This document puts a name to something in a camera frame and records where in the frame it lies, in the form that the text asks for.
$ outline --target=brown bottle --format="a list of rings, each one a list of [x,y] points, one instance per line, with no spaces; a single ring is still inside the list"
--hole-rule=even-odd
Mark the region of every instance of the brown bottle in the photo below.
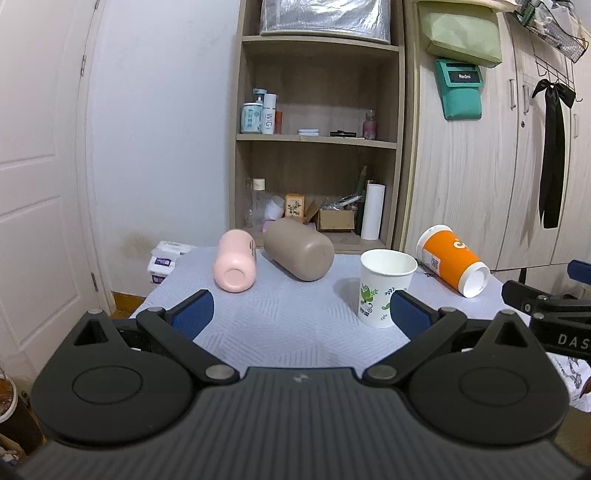
[[[276,220],[263,234],[265,252],[304,281],[324,277],[335,259],[335,246],[322,233],[295,220]]]

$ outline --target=pink bottle on shelf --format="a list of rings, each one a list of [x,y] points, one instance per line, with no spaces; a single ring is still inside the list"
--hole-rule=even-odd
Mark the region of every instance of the pink bottle on shelf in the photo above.
[[[230,230],[217,245],[213,278],[218,286],[232,293],[252,287],[256,279],[256,244],[244,230]]]

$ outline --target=black ribbon bow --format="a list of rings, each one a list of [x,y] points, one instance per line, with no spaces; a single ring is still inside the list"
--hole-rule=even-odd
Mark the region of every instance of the black ribbon bow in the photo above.
[[[572,108],[576,93],[562,83],[550,83],[543,79],[538,82],[531,97],[535,97],[542,90],[546,90],[546,128],[540,179],[540,222],[543,221],[544,228],[556,228],[560,219],[564,188],[564,156],[566,155],[564,119],[560,101]]]

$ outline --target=door hinge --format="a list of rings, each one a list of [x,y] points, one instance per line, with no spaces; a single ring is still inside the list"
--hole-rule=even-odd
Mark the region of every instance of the door hinge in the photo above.
[[[92,273],[92,272],[90,272],[90,276],[92,277],[92,284],[95,286],[95,291],[99,291],[99,287],[98,287],[98,285],[96,284],[96,277],[95,277],[95,274],[94,274],[94,273]]]

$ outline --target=cabinet handle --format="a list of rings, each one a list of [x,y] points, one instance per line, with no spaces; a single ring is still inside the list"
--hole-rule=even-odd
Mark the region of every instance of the cabinet handle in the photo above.
[[[517,106],[515,101],[515,79],[509,79],[509,87],[511,88],[511,110]]]
[[[530,87],[523,86],[523,113],[524,115],[530,111]]]

